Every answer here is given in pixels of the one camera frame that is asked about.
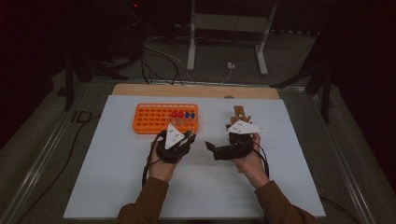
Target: brown sleeve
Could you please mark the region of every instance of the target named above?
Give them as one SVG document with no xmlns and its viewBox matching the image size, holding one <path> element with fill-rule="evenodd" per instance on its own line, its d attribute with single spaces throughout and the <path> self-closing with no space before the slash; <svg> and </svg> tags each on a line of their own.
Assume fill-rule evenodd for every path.
<svg viewBox="0 0 396 224">
<path fill-rule="evenodd" d="M 168 183 L 150 177 L 140 191 L 136 202 L 126 204 L 121 208 L 117 223 L 158 223 L 168 187 Z"/>
<path fill-rule="evenodd" d="M 256 189 L 255 193 L 262 211 L 271 224 L 318 223 L 311 214 L 293 206 L 274 181 Z"/>
</svg>

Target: white table surface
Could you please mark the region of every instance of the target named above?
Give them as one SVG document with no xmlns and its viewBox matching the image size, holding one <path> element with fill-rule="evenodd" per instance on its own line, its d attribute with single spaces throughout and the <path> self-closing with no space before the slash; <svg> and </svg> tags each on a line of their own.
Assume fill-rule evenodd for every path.
<svg viewBox="0 0 396 224">
<path fill-rule="evenodd" d="M 216 99 L 110 95 L 78 180 L 66 207 L 65 218 L 113 218 L 133 203 L 153 134 L 132 128 L 139 103 L 190 103 L 199 107 L 199 130 L 191 151 L 177 165 L 160 218 L 263 217 L 254 188 L 237 173 L 231 161 L 214 161 L 205 141 L 224 146 L 225 125 L 242 105 L 251 121 L 264 128 L 262 147 L 270 178 L 291 203 L 315 217 L 325 213 L 306 164 L 288 111 L 282 100 Z"/>
</svg>

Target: black cable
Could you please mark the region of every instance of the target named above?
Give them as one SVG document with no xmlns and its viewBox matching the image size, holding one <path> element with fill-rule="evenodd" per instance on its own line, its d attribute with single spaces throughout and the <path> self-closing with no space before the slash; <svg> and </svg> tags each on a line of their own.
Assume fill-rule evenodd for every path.
<svg viewBox="0 0 396 224">
<path fill-rule="evenodd" d="M 237 21 L 236 21 L 236 23 L 235 23 L 235 26 L 234 26 L 233 30 L 236 29 L 236 26 L 237 26 L 238 22 L 239 22 L 239 17 L 237 18 Z M 232 42 L 230 42 L 230 43 L 227 43 L 227 44 L 231 44 L 231 43 L 237 42 L 237 41 L 239 41 L 239 40 L 238 40 L 238 39 L 235 39 L 234 41 L 232 41 Z M 233 49 L 233 46 L 230 46 L 229 49 L 227 50 L 225 56 L 224 56 L 223 61 L 220 63 L 220 67 L 223 67 L 223 65 L 224 65 L 225 62 L 227 61 L 227 59 L 228 59 L 228 57 L 229 57 L 230 52 L 231 52 L 232 49 Z"/>
<path fill-rule="evenodd" d="M 25 218 L 26 216 L 30 213 L 30 211 L 32 211 L 32 209 L 35 207 L 35 205 L 44 197 L 44 195 L 50 190 L 50 188 L 52 188 L 52 186 L 56 183 L 56 181 L 59 179 L 59 177 L 62 175 L 62 173 L 64 172 L 64 169 L 66 169 L 67 165 L 69 164 L 72 155 L 73 155 L 73 151 L 75 149 L 75 145 L 78 139 L 78 135 L 81 132 L 82 128 L 87 124 L 90 123 L 93 119 L 99 119 L 100 116 L 96 116 L 93 117 L 91 119 L 89 119 L 87 122 L 82 123 L 79 128 L 78 131 L 74 137 L 72 146 L 70 147 L 70 151 L 69 151 L 69 155 L 67 156 L 67 160 L 66 163 L 64 164 L 64 167 L 62 167 L 61 171 L 55 176 L 55 178 L 52 180 L 52 182 L 47 186 L 47 188 L 40 194 L 40 196 L 32 203 L 32 205 L 30 205 L 30 207 L 26 210 L 26 212 L 20 217 L 20 219 L 18 220 L 18 224 L 20 224 Z"/>
<path fill-rule="evenodd" d="M 319 196 L 320 200 L 331 205 L 332 207 L 338 209 L 339 211 L 343 212 L 345 215 L 347 215 L 348 217 L 350 217 L 355 223 L 357 224 L 361 224 L 355 217 L 353 217 L 352 214 L 350 214 L 343 206 L 339 205 L 338 203 L 335 203 L 323 196 Z"/>
<path fill-rule="evenodd" d="M 253 71 L 253 69 L 250 67 L 250 65 L 248 63 L 244 62 L 244 61 L 236 60 L 235 63 L 239 64 L 239 66 L 235 67 L 235 70 L 237 70 L 237 72 L 246 73 L 245 69 L 242 69 L 242 72 L 239 71 L 239 69 L 241 69 L 241 64 L 246 66 L 247 69 L 249 70 L 249 72 L 251 73 L 251 75 L 255 76 L 260 81 L 260 85 L 262 85 L 262 79 L 264 78 L 264 76 L 256 74 L 256 72 Z"/>
<path fill-rule="evenodd" d="M 234 141 L 234 142 L 235 142 L 235 143 L 238 143 L 238 144 L 241 144 L 241 145 L 244 145 L 244 146 L 247 145 L 247 144 L 245 144 L 245 143 L 243 143 L 243 142 L 240 142 L 240 141 Z M 251 149 L 251 151 L 253 151 L 253 152 L 256 153 L 257 155 L 259 155 L 260 158 L 262 159 L 262 161 L 264 162 L 264 170 L 265 170 L 265 173 L 267 174 L 268 178 L 270 178 L 270 167 L 269 167 L 268 160 L 267 160 L 267 156 L 265 155 L 264 149 L 263 149 L 259 144 L 255 143 L 253 140 L 252 140 L 251 142 L 254 143 L 254 144 L 256 144 L 257 146 L 259 146 L 260 149 L 262 150 L 262 153 L 264 154 L 264 156 L 263 156 L 259 151 L 256 151 L 256 149 L 254 149 L 254 148 Z"/>
<path fill-rule="evenodd" d="M 159 54 L 159 55 L 154 55 L 154 54 L 150 54 L 150 53 L 147 53 L 147 52 L 143 51 L 143 52 L 146 53 L 147 55 L 154 56 L 154 57 L 159 57 L 159 58 L 163 58 L 163 59 L 166 59 L 168 62 L 170 62 L 170 63 L 175 67 L 175 70 L 176 70 L 176 74 L 175 74 L 174 77 L 172 78 L 172 83 L 170 83 L 170 84 L 171 84 L 171 85 L 174 85 L 174 84 L 175 84 L 176 78 L 178 78 L 179 81 L 180 81 L 180 84 L 183 85 L 183 82 L 181 81 L 180 71 L 179 71 L 179 69 L 178 69 L 178 67 L 177 67 L 177 64 L 176 64 L 168 55 L 166 55 L 166 54 L 164 54 L 164 53 L 162 53 L 162 52 L 159 52 L 158 50 L 151 49 L 151 48 L 145 48 L 145 47 L 143 47 L 143 49 L 149 50 L 149 51 L 152 51 L 152 52 L 155 52 L 155 53 Z"/>
<path fill-rule="evenodd" d="M 155 162 L 153 162 L 153 163 L 149 163 L 150 160 L 151 160 L 151 155 L 152 155 L 152 152 L 154 151 L 155 145 L 157 145 L 158 138 L 161 137 L 161 135 L 163 134 L 163 132 L 166 132 L 166 131 L 162 131 L 162 132 L 160 132 L 159 134 L 157 134 L 157 136 L 155 136 L 155 138 L 154 138 L 154 141 L 151 143 L 151 149 L 150 149 L 149 154 L 148 154 L 148 161 L 146 162 L 146 166 L 145 166 L 145 168 L 143 169 L 143 175 L 142 175 L 142 188 L 143 188 L 143 186 L 145 186 L 145 184 L 146 184 L 146 179 L 147 179 L 147 176 L 148 176 L 148 171 L 149 171 L 150 165 L 152 165 L 152 164 L 154 164 L 154 163 L 156 163 L 156 162 L 162 160 L 162 158 L 160 158 L 159 160 L 157 160 L 157 161 L 155 161 Z"/>
<path fill-rule="evenodd" d="M 169 58 L 164 58 L 164 57 L 161 57 L 161 56 L 159 56 L 159 55 L 150 54 L 150 53 L 147 53 L 147 52 L 144 52 L 144 53 L 147 54 L 147 55 L 149 55 L 149 56 L 153 56 L 153 57 L 158 57 L 158 58 L 168 59 L 168 60 L 169 60 Z M 147 63 L 145 63 L 145 66 L 146 66 L 146 67 L 148 68 L 148 70 L 150 70 L 156 77 L 160 78 L 161 80 L 163 80 L 163 81 L 165 81 L 165 82 L 167 82 L 167 83 L 169 83 L 169 84 L 171 84 L 171 85 L 174 85 L 174 82 L 175 82 L 176 77 L 179 76 L 179 72 L 177 71 L 177 74 L 173 77 L 172 82 L 169 82 L 168 80 L 166 80 L 165 78 L 161 77 L 161 76 L 158 75 L 156 72 L 154 72 L 154 70 L 152 70 L 152 69 L 149 67 L 149 65 L 148 65 Z"/>
<path fill-rule="evenodd" d="M 117 72 L 121 72 L 121 71 L 131 67 L 132 65 L 134 65 L 136 63 L 137 59 L 139 59 L 140 54 L 136 54 L 135 56 L 132 56 L 132 55 L 128 56 L 128 62 L 120 63 L 120 64 L 117 64 L 117 65 L 113 65 L 113 66 L 110 66 L 108 68 L 110 68 L 112 70 L 115 70 Z"/>
<path fill-rule="evenodd" d="M 145 64 L 145 56 L 143 55 L 143 53 L 141 53 L 140 54 L 140 67 L 142 69 L 142 76 L 143 76 L 143 79 L 145 79 L 146 83 L 150 85 L 152 83 L 152 80 L 151 80 L 151 82 L 149 82 L 148 79 L 146 78 L 145 67 L 143 66 L 144 64 Z"/>
<path fill-rule="evenodd" d="M 206 34 L 204 34 L 203 36 L 196 37 L 195 39 L 196 39 L 197 41 L 195 42 L 195 45 L 196 45 L 196 46 L 206 46 L 206 45 L 217 45 L 217 44 L 219 44 L 219 43 L 221 42 L 219 38 L 216 39 L 217 41 L 206 40 L 207 38 L 210 37 L 211 33 L 213 33 L 213 32 L 214 32 L 213 30 L 208 30 L 208 31 L 206 32 Z"/>
</svg>

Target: white metal frame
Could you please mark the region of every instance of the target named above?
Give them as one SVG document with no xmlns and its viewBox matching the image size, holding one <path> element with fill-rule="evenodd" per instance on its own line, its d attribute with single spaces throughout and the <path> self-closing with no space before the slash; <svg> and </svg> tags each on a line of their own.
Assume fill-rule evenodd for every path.
<svg viewBox="0 0 396 224">
<path fill-rule="evenodd" d="M 265 42 L 271 30 L 272 21 L 276 12 L 277 4 L 273 4 L 270 14 L 267 18 L 261 17 L 235 17 L 225 15 L 209 15 L 195 12 L 195 0 L 191 0 L 191 35 L 189 58 L 187 60 L 187 69 L 194 70 L 195 64 L 195 29 L 216 29 L 262 33 L 262 42 L 256 45 L 257 61 L 260 67 L 260 73 L 263 76 L 268 75 L 267 66 L 265 64 L 263 50 Z"/>
</svg>

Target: test tube rack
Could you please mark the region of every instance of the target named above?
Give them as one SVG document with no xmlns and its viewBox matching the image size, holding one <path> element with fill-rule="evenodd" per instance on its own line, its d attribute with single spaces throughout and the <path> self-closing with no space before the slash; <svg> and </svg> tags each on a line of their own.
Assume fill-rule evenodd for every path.
<svg viewBox="0 0 396 224">
<path fill-rule="evenodd" d="M 178 115 L 181 112 L 189 116 L 174 118 L 172 114 L 175 114 L 175 111 Z M 162 130 L 167 130 L 169 123 L 172 123 L 181 133 L 186 131 L 196 133 L 198 131 L 198 105 L 141 103 L 136 106 L 133 123 L 136 133 L 160 133 Z"/>
</svg>

